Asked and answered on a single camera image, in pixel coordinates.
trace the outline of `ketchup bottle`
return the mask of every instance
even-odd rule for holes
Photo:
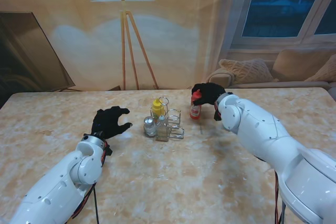
[[[202,105],[195,106],[194,101],[198,100],[199,98],[202,97],[202,93],[199,91],[199,89],[193,93],[191,96],[191,106],[190,106],[190,117],[192,119],[199,119],[201,116],[201,108]]]

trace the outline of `red cap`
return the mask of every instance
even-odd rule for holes
[[[198,100],[199,98],[201,98],[202,97],[202,93],[200,92],[200,90],[198,89],[197,91],[195,91],[194,93],[193,93],[193,95],[191,96],[191,101],[193,102],[193,101],[196,101],[196,100]]]

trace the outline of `sofa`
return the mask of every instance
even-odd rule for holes
[[[210,74],[206,81],[229,89],[319,87],[327,90],[336,100],[336,82],[305,81],[314,76],[335,54],[336,48],[285,49],[276,60],[264,60],[274,78],[272,82],[235,84],[235,75],[223,68]]]

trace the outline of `mustard bottle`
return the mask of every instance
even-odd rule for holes
[[[164,115],[164,107],[160,102],[160,99],[155,99],[152,104],[152,114],[155,121],[158,120],[160,115]]]

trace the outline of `window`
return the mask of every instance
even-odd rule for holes
[[[233,44],[300,44],[319,35],[329,35],[330,42],[330,35],[336,34],[336,0],[241,1]]]
[[[336,34],[336,0],[332,0],[327,8],[315,34]]]

